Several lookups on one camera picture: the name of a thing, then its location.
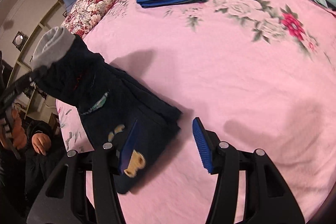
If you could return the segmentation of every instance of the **pink bedsheet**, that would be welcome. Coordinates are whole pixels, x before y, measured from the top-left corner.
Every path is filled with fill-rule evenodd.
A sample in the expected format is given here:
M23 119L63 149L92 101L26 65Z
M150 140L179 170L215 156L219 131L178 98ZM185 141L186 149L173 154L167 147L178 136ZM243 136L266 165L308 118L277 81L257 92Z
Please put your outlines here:
M336 181L331 11L308 0L150 9L117 0L84 41L184 112L177 139L141 185L119 196L128 224L205 223L217 178L202 166L194 117L239 150L263 148L306 220L327 197ZM91 150L76 109L60 101L57 107L68 149ZM236 221L243 215L241 181Z

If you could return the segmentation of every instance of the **floral pillow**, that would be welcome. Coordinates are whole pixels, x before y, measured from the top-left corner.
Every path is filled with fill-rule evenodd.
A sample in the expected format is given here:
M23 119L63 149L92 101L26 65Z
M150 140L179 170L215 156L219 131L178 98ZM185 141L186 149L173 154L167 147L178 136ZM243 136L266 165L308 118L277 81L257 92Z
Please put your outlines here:
M116 0L77 0L61 26L84 38Z

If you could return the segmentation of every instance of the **dark navy garment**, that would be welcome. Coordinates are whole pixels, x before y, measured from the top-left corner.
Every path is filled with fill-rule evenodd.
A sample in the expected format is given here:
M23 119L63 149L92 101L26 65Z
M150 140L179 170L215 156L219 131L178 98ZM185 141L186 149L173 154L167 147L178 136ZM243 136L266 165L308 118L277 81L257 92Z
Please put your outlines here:
M94 148L108 142L109 134L123 125L124 131L114 137L114 142L117 139L121 147L133 123L138 120L140 134L134 149L143 155L146 166L134 178L125 173L115 176L117 191L126 193L177 134L181 112L127 72L105 63L100 54L90 52L80 36L75 36L65 56L53 63L47 75L36 84L49 95L77 108ZM104 104L93 107L102 98Z

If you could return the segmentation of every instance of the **embroidered patch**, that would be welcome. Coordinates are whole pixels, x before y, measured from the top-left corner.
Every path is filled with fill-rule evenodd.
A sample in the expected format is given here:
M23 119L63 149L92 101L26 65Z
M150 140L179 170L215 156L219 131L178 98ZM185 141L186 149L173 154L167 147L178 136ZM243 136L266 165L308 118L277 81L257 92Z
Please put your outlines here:
M131 160L128 164L128 168L124 170L124 173L130 177L134 178L137 175L138 170L145 168L146 160L144 156L133 150Z
M114 129L114 132L111 131L108 135L108 141L111 142L114 138L114 135L123 132L125 129L125 126L123 124L120 124L118 126L116 126L116 128Z
M91 113L91 112L93 112L93 111L95 111L95 110L101 108L101 107L105 104L105 102L106 102L106 98L107 98L108 95L109 95L109 93L106 92L106 93L103 95L103 97L100 98L100 100L99 100L97 103L94 104L93 107L91 107L87 112L83 113L82 115L89 114L89 113Z

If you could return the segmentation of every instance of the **human hand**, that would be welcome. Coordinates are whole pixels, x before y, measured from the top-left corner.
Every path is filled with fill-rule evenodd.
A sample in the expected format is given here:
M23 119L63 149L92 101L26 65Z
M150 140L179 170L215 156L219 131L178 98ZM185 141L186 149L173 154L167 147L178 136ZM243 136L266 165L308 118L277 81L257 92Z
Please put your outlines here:
M22 121L16 109L12 109L12 117L14 120L13 130L12 130L13 146L16 149L22 149L27 144L27 136L25 134L25 130L22 128ZM3 148L10 150L10 148L8 147L6 143L5 137L2 134L0 134L0 142Z
M33 144L33 148L38 154L47 155L47 151L51 147L51 140L48 135L44 133L35 133L31 138L31 143Z

